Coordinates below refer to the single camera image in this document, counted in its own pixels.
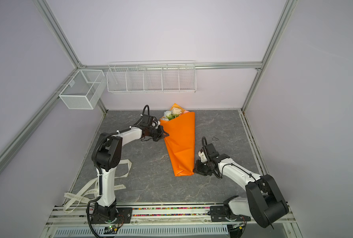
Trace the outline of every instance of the white wire shelf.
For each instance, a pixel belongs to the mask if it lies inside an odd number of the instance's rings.
[[[110,93],[178,93],[196,91],[194,61],[157,64],[148,62],[108,63],[107,89]]]
[[[94,109],[105,88],[102,70],[79,69],[59,97],[69,109]]]

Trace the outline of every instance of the artificial flower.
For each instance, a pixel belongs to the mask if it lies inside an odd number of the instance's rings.
[[[174,114],[174,115],[180,115],[180,114],[182,114],[182,109],[177,108],[177,107],[173,107],[171,109],[171,113]]]
[[[171,111],[166,111],[166,112],[164,112],[164,113],[163,113],[163,117],[165,117],[165,118],[167,118],[167,119],[169,119],[169,120],[174,119],[174,117],[173,117]]]

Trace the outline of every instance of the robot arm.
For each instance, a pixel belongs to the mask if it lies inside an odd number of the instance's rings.
[[[167,132],[156,117],[145,114],[145,108],[141,118],[129,128],[115,133],[102,133],[93,151],[92,160],[96,167],[99,182],[99,195],[95,199],[95,208],[92,221],[114,222],[117,218],[116,196],[114,194],[114,175],[117,165],[121,160],[122,146],[127,143],[150,136],[153,141],[159,141]]]
[[[204,176],[214,174],[231,178],[247,192],[247,198],[232,197],[224,202],[227,220],[239,215],[252,216],[261,227],[266,228],[289,212],[274,178],[268,174],[261,176],[237,164],[226,154],[219,154],[213,144],[202,138],[203,148],[198,153],[194,172]]]

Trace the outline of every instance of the white wall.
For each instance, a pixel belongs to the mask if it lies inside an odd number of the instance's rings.
[[[86,65],[261,61],[285,0],[48,0]]]
[[[117,61],[261,61],[286,0],[48,0],[86,65]],[[110,110],[241,107],[255,70],[198,70],[197,92],[105,92]]]
[[[31,0],[0,0],[0,151],[72,70]],[[39,237],[101,116],[58,102],[0,175],[0,237]]]
[[[0,0],[0,151],[72,70],[31,0]]]
[[[0,175],[0,237],[37,238],[64,201],[102,113],[59,101]]]
[[[303,237],[353,237],[353,1],[298,2],[246,114]]]
[[[255,69],[196,70],[195,93],[112,94],[105,91],[102,100],[109,110],[168,109],[178,103],[186,109],[241,108],[256,76]]]

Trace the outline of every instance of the white mesh basket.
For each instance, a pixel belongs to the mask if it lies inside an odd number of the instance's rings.
[[[195,92],[195,63],[132,64],[109,63],[107,90],[111,93]]]
[[[102,70],[80,69],[59,97],[69,109],[93,109],[105,88]]]

